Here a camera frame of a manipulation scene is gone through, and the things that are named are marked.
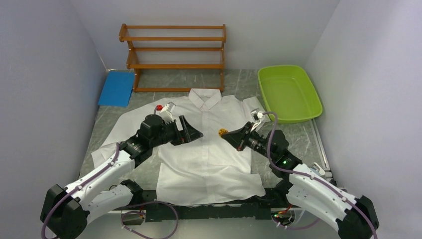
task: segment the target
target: shirt collar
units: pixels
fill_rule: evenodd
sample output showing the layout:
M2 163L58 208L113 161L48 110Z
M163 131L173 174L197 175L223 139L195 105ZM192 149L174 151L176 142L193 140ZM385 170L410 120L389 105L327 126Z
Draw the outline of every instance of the shirt collar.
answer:
M201 97L208 97L207 101L203 101ZM215 89L191 89L189 92L189 100L194 103L198 109L205 105L208 109L211 109L221 100L220 90Z

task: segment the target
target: white shirt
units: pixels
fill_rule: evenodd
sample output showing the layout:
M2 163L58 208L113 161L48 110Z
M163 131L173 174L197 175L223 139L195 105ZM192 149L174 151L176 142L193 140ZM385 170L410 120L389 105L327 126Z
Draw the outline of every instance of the white shirt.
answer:
M220 128L232 131L243 127L252 121L250 112L262 106L256 97L241 102L234 96L221 97L219 90L192 89L188 97L163 98L123 114L103 143L105 146L92 153L94 165L111 156L115 150L112 143L134 135L156 105L168 102L176 104L175 119L184 115L204 136L187 144L158 147L163 161L156 189L158 200L197 205L265 195L259 175L250 173L251 150L238 152L218 135Z

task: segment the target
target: robotic arm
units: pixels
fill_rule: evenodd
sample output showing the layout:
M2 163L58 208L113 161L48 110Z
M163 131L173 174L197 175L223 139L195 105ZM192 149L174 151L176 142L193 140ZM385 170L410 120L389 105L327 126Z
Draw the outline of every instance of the robotic arm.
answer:
M338 189L308 168L287 150L289 143L281 130L273 130L266 137L259 135L255 129L263 113L253 111L251 114L255 123L248 122L231 132L221 129L220 136L237 151L249 147L268 157L272 172L283 179L276 189L290 204L325 221L342 239L370 239L379 227L372 201Z
M189 143L203 134L193 128L184 116L179 116L182 130L172 119L173 103L159 115L148 115L136 134L117 144L117 150L106 162L86 176L62 188L54 185L47 191L40 219L61 239L75 239L94 219L119 207L143 202L142 188L131 180L123 181L110 191L102 190L121 175L130 172L152 155L152 149L162 144Z

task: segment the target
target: shirt sleeve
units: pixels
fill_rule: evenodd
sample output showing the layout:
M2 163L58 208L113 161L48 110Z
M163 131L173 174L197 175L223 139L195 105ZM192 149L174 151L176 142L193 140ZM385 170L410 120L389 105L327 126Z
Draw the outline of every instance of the shirt sleeve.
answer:
M165 105L173 99L174 98L162 98L122 114L101 147L91 153L94 167L97 168L104 163L107 158L114 154L117 142L125 141L135 135L145 117L153 114L157 105Z
M244 99L242 101L242 107L243 107L243 110L245 112L245 117L246 117L247 121L250 121L250 122L254 122L254 119L252 118L252 115L250 114L252 110L259 108L260 111L265 112L264 107L262 107L261 103L259 103L259 100L256 96ZM270 118L267 115L265 115L264 119L262 121L263 122L269 122ZM256 128L256 130L259 130L262 127L262 125L263 124L260 124Z

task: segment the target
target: white wall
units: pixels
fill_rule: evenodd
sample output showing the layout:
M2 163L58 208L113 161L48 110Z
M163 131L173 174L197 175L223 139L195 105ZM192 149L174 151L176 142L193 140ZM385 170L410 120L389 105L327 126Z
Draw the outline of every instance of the white wall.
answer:
M336 180L375 204L379 238L421 238L422 1L342 0L306 64Z
M47 190L78 176L105 68L67 0L4 0L0 29L0 235L35 239Z
M105 65L125 69L122 23L227 26L227 68L304 66L339 0L72 0Z

